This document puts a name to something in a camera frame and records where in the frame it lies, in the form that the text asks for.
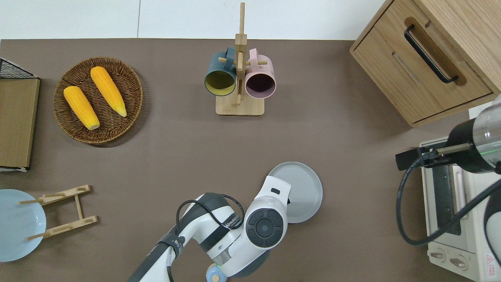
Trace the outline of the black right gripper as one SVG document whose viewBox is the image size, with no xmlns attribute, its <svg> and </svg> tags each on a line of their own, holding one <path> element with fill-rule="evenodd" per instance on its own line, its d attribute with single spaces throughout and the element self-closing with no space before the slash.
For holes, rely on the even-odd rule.
<svg viewBox="0 0 501 282">
<path fill-rule="evenodd" d="M 416 160 L 418 160 L 417 167 L 434 168 L 449 165 L 449 158 L 439 155 L 436 146 L 413 147 L 395 155 L 399 171 L 406 171 Z"/>
</svg>

